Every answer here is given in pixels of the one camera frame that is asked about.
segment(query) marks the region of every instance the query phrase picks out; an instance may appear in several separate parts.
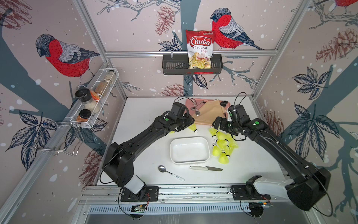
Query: beige cloth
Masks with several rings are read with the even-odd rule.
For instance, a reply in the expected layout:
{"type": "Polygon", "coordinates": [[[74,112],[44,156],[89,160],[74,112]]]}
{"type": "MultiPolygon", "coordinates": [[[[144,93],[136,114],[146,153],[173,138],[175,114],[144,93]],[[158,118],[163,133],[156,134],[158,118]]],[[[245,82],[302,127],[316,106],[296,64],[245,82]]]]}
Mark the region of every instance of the beige cloth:
{"type": "Polygon", "coordinates": [[[196,124],[212,125],[217,117],[224,118],[225,108],[219,100],[207,101],[200,109],[200,116],[193,116],[196,124]]]}

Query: black metal basket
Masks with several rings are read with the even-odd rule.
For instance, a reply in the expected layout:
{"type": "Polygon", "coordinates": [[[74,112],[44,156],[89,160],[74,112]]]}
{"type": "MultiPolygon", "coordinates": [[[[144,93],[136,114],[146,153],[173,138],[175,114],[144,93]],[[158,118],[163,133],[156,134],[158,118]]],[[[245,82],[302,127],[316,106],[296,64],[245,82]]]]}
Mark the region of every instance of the black metal basket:
{"type": "Polygon", "coordinates": [[[214,54],[211,58],[211,68],[189,69],[189,58],[187,54],[163,55],[163,74],[186,75],[186,74],[220,74],[223,69],[221,54],[214,54]]]}

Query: knife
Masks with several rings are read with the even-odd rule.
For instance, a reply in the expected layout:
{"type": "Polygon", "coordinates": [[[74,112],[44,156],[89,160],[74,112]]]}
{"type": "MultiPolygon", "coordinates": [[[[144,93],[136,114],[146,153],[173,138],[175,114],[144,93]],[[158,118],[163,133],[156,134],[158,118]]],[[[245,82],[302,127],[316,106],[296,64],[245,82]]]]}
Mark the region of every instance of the knife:
{"type": "Polygon", "coordinates": [[[211,167],[211,166],[190,166],[190,169],[192,170],[213,170],[213,171],[222,171],[223,169],[211,167]]]}

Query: white rectangular dish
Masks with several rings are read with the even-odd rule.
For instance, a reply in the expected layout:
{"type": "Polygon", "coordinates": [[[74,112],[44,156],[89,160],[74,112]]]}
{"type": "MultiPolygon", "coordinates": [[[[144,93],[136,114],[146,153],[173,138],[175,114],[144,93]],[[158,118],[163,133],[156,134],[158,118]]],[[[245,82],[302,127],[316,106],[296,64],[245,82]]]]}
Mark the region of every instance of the white rectangular dish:
{"type": "Polygon", "coordinates": [[[209,144],[203,137],[177,138],[170,143],[170,159],[177,165],[204,163],[209,158],[209,144]]]}

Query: spoon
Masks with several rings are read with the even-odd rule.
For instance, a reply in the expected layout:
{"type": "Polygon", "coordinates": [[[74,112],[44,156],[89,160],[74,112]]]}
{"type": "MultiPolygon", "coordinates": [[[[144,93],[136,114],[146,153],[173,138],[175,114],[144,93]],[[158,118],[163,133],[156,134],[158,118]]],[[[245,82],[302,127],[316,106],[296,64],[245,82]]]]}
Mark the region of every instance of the spoon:
{"type": "Polygon", "coordinates": [[[200,104],[202,104],[204,102],[204,100],[201,102],[201,103],[199,103],[198,105],[195,105],[194,107],[191,107],[190,109],[191,110],[196,110],[197,109],[197,106],[199,106],[200,104]]]}
{"type": "Polygon", "coordinates": [[[179,180],[181,180],[181,181],[185,181],[184,178],[179,177],[178,175],[175,175],[175,174],[173,174],[173,173],[171,173],[171,172],[169,172],[169,171],[166,171],[166,168],[165,168],[165,166],[163,166],[163,165],[158,166],[158,169],[159,169],[159,171],[162,172],[162,173],[168,172],[168,173],[170,173],[172,176],[176,177],[177,179],[179,179],[179,180]]]}

